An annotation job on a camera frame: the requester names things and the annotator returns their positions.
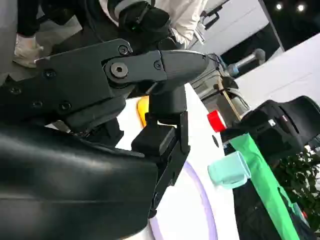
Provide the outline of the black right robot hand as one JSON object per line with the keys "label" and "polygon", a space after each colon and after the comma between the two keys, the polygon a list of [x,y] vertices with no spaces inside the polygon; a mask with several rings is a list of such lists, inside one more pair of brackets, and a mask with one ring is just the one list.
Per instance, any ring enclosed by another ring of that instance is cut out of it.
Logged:
{"label": "black right robot hand", "polygon": [[148,223],[190,152],[190,50],[115,39],[37,61],[0,87],[0,237],[118,240]]}

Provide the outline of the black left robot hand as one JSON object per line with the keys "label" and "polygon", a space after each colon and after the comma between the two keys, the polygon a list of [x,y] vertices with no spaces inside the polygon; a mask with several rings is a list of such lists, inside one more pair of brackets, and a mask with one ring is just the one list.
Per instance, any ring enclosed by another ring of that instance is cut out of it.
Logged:
{"label": "black left robot hand", "polygon": [[174,36],[170,15],[145,0],[126,6],[119,13],[119,28],[142,40],[161,41]]}

